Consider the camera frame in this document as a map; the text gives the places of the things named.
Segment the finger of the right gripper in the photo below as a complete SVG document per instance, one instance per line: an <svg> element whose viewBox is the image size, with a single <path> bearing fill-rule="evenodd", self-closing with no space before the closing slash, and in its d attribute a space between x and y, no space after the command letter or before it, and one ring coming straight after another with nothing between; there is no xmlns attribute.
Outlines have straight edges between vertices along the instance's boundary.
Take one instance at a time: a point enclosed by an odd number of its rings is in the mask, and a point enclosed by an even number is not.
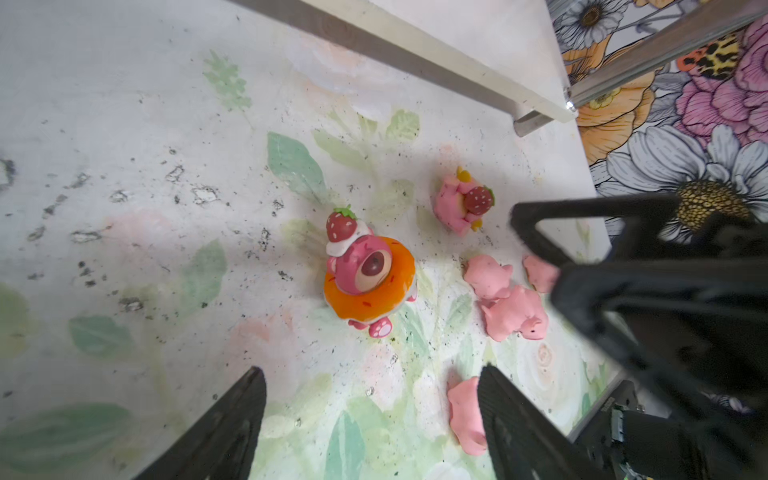
<svg viewBox="0 0 768 480"><path fill-rule="evenodd" d="M678 206L672 193L521 202L512 207L509 225L550 264L648 260L675 250L661 234Z"/></svg>

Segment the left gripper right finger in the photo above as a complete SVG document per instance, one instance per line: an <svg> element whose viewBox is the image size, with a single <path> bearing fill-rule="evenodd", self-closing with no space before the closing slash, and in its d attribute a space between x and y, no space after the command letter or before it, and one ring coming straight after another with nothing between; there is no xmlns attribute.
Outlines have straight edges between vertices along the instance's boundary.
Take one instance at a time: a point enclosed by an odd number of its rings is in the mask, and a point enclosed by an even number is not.
<svg viewBox="0 0 768 480"><path fill-rule="evenodd" d="M488 452L498 479L609 479L497 367L477 387Z"/></svg>

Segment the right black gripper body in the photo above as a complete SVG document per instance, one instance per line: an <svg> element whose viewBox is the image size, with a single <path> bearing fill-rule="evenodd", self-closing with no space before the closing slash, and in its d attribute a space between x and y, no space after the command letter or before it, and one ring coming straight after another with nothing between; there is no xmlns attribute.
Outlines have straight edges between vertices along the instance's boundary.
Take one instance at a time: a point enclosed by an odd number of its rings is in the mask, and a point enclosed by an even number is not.
<svg viewBox="0 0 768 480"><path fill-rule="evenodd" d="M666 240L663 209L621 213L607 256L555 250L564 316L682 424L691 477L767 475L767 227L715 213L689 241Z"/></svg>

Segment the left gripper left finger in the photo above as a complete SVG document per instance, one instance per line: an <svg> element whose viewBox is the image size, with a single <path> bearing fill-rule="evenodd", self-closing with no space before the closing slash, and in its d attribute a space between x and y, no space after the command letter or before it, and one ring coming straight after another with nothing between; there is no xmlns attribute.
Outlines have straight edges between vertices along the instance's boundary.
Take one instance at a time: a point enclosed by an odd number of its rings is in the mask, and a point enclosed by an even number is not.
<svg viewBox="0 0 768 480"><path fill-rule="evenodd" d="M247 479L267 403L263 371L250 368L139 479Z"/></svg>

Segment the pink bear yellow flower toy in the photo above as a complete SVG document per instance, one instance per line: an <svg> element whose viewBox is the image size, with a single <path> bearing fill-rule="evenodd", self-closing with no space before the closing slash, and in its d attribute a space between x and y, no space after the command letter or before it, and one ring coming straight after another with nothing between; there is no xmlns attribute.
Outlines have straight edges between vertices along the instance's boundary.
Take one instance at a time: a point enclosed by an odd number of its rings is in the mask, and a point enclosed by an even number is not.
<svg viewBox="0 0 768 480"><path fill-rule="evenodd" d="M444 178L433 201L433 213L448 230L465 236L482 228L484 216L495 205L492 189L458 167L453 175Z"/></svg>

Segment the pink bear orange donut toy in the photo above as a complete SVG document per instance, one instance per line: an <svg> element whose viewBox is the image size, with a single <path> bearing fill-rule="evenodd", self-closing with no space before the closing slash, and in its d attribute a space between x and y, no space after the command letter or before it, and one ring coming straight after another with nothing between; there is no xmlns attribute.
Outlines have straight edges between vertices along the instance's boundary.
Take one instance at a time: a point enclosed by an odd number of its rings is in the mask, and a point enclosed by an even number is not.
<svg viewBox="0 0 768 480"><path fill-rule="evenodd" d="M325 224L324 299L349 326L382 339L393 331L390 316L418 296L416 262L399 241L380 236L348 207Z"/></svg>

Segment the white two-tier shelf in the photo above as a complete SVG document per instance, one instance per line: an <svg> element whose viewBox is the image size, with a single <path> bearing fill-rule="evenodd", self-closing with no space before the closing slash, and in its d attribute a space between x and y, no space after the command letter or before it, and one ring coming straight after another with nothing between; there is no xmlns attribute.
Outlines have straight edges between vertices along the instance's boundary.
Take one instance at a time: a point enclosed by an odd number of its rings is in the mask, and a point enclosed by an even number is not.
<svg viewBox="0 0 768 480"><path fill-rule="evenodd" d="M459 95L512 113L524 137L547 123L568 122L579 107L608 93L701 42L741 28L767 12L764 1L711 1L653 35L644 51L628 52L551 100L526 84L521 74L506 74L478 57L418 28L370 1L246 1L244 7L318 38L346 47Z"/></svg>

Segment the pink pig toy front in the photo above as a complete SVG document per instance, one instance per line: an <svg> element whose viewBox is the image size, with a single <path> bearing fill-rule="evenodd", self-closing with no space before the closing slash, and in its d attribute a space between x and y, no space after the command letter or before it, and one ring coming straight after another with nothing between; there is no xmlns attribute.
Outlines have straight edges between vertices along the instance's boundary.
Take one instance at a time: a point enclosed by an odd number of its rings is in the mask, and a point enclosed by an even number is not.
<svg viewBox="0 0 768 480"><path fill-rule="evenodd" d="M481 456L488 444L478 402L479 377L462 381L447 392L450 404L449 425L462 450L471 456Z"/></svg>

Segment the pink pig toy middle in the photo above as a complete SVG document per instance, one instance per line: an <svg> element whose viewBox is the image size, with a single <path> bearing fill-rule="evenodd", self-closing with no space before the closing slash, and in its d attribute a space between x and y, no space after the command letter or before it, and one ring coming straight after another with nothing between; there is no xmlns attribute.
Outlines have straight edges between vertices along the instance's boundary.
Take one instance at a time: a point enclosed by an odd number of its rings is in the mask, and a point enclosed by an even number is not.
<svg viewBox="0 0 768 480"><path fill-rule="evenodd" d="M552 292L559 276L560 269L535 255L526 255L522 265L525 269L528 283L533 289L542 294Z"/></svg>

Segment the pink pig toy left pair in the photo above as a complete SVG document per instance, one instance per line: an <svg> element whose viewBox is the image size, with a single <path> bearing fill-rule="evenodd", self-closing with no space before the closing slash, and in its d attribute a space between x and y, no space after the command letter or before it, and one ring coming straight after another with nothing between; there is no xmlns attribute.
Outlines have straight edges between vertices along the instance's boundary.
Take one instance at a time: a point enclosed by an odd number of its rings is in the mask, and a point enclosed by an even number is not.
<svg viewBox="0 0 768 480"><path fill-rule="evenodd" d="M486 333L496 342L503 342L515 333L527 340L543 340L547 335L549 317L541 296L521 285L490 307L482 305L481 311Z"/></svg>

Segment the pink pig toy upper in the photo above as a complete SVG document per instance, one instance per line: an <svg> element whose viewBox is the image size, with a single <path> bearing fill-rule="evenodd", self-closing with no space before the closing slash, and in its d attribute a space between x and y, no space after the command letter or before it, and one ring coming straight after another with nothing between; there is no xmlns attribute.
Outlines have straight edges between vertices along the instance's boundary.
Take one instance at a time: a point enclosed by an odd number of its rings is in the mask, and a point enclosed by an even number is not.
<svg viewBox="0 0 768 480"><path fill-rule="evenodd" d="M476 296L485 301L508 298L514 267L501 264L489 255L477 255L467 261L463 279Z"/></svg>

